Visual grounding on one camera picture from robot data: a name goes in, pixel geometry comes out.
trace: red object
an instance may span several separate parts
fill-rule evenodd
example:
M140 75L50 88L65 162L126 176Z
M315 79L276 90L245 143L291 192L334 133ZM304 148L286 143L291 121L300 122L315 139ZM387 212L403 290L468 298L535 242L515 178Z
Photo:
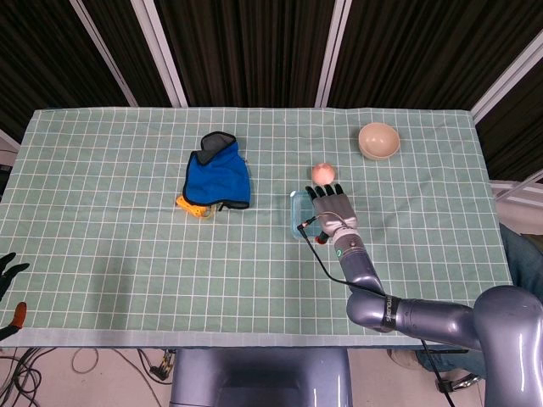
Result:
M15 307L14 318L9 325L17 326L19 329L23 327L26 318L26 303L18 303Z

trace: yellow strap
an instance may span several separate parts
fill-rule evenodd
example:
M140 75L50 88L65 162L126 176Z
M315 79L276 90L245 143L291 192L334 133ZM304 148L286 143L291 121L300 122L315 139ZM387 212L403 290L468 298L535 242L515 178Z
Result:
M188 203L182 195L179 195L176 199L177 206L185 209L192 216L196 216L201 219L209 219L215 213L215 205L213 206L199 206L191 205Z

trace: black trim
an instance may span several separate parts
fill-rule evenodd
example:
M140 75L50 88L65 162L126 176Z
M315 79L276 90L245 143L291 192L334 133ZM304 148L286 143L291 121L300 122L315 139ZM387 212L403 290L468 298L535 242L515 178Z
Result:
M229 133L225 133L224 131L213 131L211 132L210 134L206 134L205 136L202 137L202 140L200 141L200 149L202 151L206 151L205 148L204 148L204 140L210 136L214 136L215 134L222 134L223 136L228 136L228 137L231 137L232 140L226 145L224 146L222 149L220 150L217 150L215 154L213 154L207 161L201 161L199 156L198 156L198 152L197 151L193 151L193 153L196 153L196 159L198 160L198 162L201 164L201 165L207 165L218 153L220 153L221 151L229 148L230 146L232 146L237 140L236 140L236 137L233 136L232 134L229 134Z
M206 137L212 136L214 134L224 134L224 135L232 137L233 141L228 143L228 145L226 145L222 150L224 150L225 148L229 148L230 146L232 146L237 141L236 137L233 136L232 134L225 133L224 131L213 131L212 133L207 134L207 135L202 137L202 140L200 141L200 147L202 149L204 149L204 139ZM198 206L211 206L211 205L215 205L215 204L219 203L219 204L221 204L221 207L219 208L219 211L221 211L222 207L224 207L224 206L226 206L229 209L247 209L249 207L249 202L246 202L246 201L232 201L230 199L220 199L220 200L214 201L214 202L201 203L201 202L195 202L192 199L187 198L188 169L190 168L190 163L193 160L193 155L196 155L196 160L201 165L207 165L213 159L213 157L215 157L216 154L213 157L211 157L210 161L203 164L198 159L198 152L197 151L192 151L190 153L190 157L188 158L187 168L185 169L185 183L183 184L183 192L182 192L182 195L183 195L183 198L185 199L185 201L187 201L191 205L198 205Z

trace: black curtain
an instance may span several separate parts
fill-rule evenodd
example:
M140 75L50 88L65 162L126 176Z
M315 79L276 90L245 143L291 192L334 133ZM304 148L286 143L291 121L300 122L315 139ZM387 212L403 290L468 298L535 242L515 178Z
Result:
M541 0L353 0L328 106L471 109L541 29Z
M139 106L171 107L130 0L83 0Z
M127 105L68 0L0 10L0 128L16 141L35 109Z
M477 124L493 180L523 181L543 169L543 61Z
M333 0L156 4L191 106L314 106Z

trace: grid pattern tablecloth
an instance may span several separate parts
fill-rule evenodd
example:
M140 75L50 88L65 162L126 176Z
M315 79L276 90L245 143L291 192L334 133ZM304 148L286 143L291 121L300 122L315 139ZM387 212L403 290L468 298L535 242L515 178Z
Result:
M390 160L358 150L358 131L372 121L400 133ZM174 202L190 152L211 131L238 138L251 206L197 220ZM351 324L346 288L290 232L289 194L323 161L351 197L387 292L473 304L486 288L509 283L468 112L42 110L0 205L2 252L31 263L0 304L2 323L25 300L27 326L64 328L46 343L89 330L142 332L143 342L150 332L173 332L166 342L193 345L208 333L227 345L412 343ZM342 277L331 245L318 251ZM16 337L24 342L25 331Z

